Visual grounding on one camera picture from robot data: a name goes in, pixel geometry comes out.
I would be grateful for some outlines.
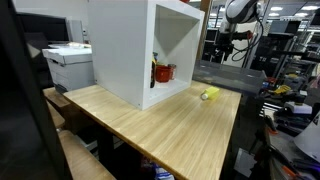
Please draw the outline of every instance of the wooden table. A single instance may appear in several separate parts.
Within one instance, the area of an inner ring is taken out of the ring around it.
[[[48,108],[49,108],[49,112],[51,114],[54,126],[56,128],[62,128],[64,126],[64,118],[58,113],[58,111],[56,109],[54,109],[54,107],[52,107],[52,105],[47,101],[48,104]]]
[[[53,108],[65,119],[65,129],[76,134],[79,130],[94,124],[91,118],[80,112],[62,94],[58,93],[54,87],[44,89],[43,94]]]
[[[115,179],[70,131],[61,131],[58,135],[74,180]]]
[[[98,85],[64,96],[178,179],[219,179],[241,94],[220,89],[202,101],[208,87],[192,82],[144,111]]]

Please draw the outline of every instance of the white cabinet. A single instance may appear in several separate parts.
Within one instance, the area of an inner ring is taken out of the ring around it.
[[[90,0],[97,84],[142,110],[188,88],[203,16],[178,0]],[[150,88],[152,52],[177,65],[175,80]]]

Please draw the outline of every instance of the red cup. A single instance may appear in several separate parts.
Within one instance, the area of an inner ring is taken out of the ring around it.
[[[170,80],[171,68],[167,66],[156,67],[156,81],[160,83],[168,82]]]

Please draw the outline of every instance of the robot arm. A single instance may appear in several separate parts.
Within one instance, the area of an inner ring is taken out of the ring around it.
[[[257,0],[228,0],[226,19],[231,24],[243,24],[256,20]]]
[[[234,45],[233,40],[250,39],[250,31],[236,32],[237,24],[244,24],[256,21],[257,15],[261,13],[261,6],[258,0],[227,0],[226,11],[219,29],[220,34],[216,46],[225,53],[224,60],[232,54]]]

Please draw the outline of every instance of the black cable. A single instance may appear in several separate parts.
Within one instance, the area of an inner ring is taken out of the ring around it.
[[[267,6],[265,6],[266,8],[264,9],[264,14],[263,14],[263,17],[266,15],[266,13],[267,13],[267,8],[269,7],[269,3],[270,3],[270,1],[268,1],[268,4],[267,4]]]
[[[246,56],[247,56],[247,54],[248,54],[248,51],[246,51],[246,53],[245,53],[241,58],[239,58],[239,59],[234,59],[234,57],[235,57],[237,54],[239,54],[239,53],[241,53],[241,52],[243,52],[243,51],[245,51],[245,50],[238,51],[238,52],[236,52],[235,54],[233,54],[232,57],[231,57],[231,60],[232,60],[233,62],[237,62],[237,61],[241,61],[242,59],[246,58]]]
[[[260,24],[261,26],[261,36],[259,37],[259,39],[256,41],[256,42],[252,42],[252,43],[249,43],[248,44],[248,47],[244,48],[244,49],[237,49],[236,47],[234,47],[235,50],[237,50],[238,52],[243,52],[243,51],[250,51],[252,50],[261,40],[262,36],[263,36],[263,33],[264,33],[264,27],[263,27],[263,24],[261,22],[261,20],[259,19],[258,15],[256,14],[255,15],[258,23]]]

